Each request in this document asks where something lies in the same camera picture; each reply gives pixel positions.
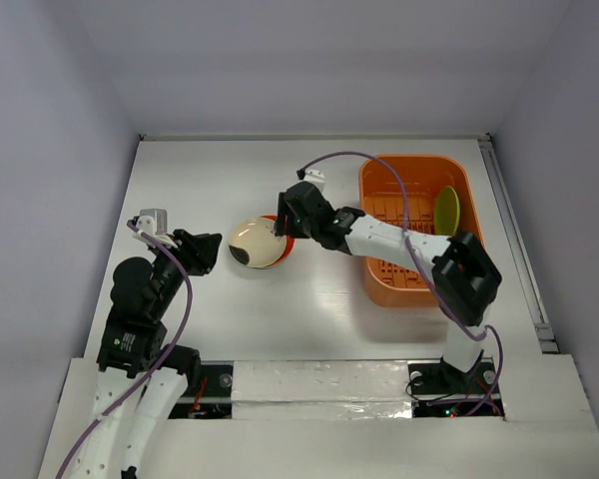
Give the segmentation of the orange plate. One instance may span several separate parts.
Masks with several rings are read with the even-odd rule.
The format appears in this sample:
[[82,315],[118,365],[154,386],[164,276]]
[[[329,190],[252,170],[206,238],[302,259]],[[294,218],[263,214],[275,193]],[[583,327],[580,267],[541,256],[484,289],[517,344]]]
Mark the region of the orange plate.
[[[263,215],[263,216],[261,216],[261,218],[269,219],[269,220],[273,221],[274,223],[277,220],[276,215]],[[283,261],[285,261],[289,257],[289,255],[292,253],[294,246],[295,246],[295,239],[291,238],[290,236],[286,236],[286,247],[285,247],[283,253],[273,263],[266,266],[266,268],[275,267],[275,266],[279,265],[280,263],[282,263]]]

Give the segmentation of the green plate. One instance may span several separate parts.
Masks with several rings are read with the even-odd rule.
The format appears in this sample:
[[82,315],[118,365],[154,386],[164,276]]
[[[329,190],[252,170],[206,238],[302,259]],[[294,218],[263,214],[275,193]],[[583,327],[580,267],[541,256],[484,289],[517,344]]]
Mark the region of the green plate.
[[460,221],[460,201],[454,187],[443,187],[434,203],[433,226],[438,236],[454,236]]

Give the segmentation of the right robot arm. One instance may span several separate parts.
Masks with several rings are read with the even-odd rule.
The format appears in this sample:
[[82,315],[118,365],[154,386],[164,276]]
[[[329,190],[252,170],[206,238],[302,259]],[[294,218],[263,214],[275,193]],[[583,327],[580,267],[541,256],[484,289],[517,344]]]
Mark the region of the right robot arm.
[[437,376],[453,392],[464,391],[475,380],[489,308],[502,282],[475,235],[423,234],[359,209],[335,209],[316,185],[306,181],[279,193],[275,235],[311,239],[327,250],[418,272],[452,323]]

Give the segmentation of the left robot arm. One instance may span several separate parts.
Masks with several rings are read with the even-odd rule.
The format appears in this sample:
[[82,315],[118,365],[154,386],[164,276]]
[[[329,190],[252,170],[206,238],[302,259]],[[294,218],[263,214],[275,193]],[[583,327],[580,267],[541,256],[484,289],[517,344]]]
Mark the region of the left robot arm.
[[147,216],[128,227],[155,258],[130,257],[114,271],[90,423],[67,452],[59,478],[142,477],[176,402],[201,382],[199,352],[168,340],[163,316],[181,288],[184,314],[191,313],[191,279],[213,270],[222,237],[163,234]]

